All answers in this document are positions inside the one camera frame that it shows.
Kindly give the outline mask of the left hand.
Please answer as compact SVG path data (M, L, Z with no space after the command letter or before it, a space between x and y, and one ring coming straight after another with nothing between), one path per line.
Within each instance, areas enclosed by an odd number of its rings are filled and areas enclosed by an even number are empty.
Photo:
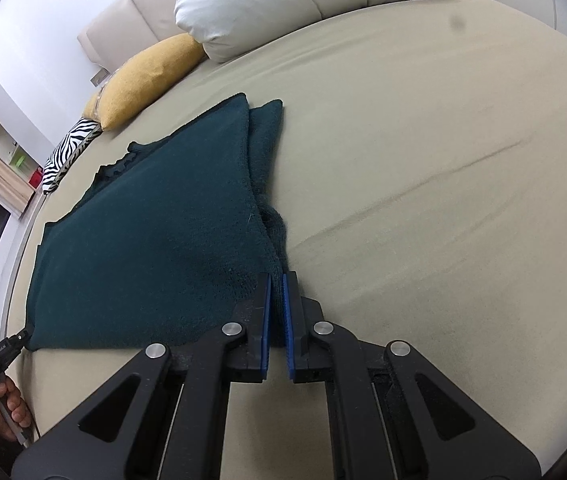
M33 417L14 381L4 376L0 382L0 437L18 442L16 427L25 431L32 426Z

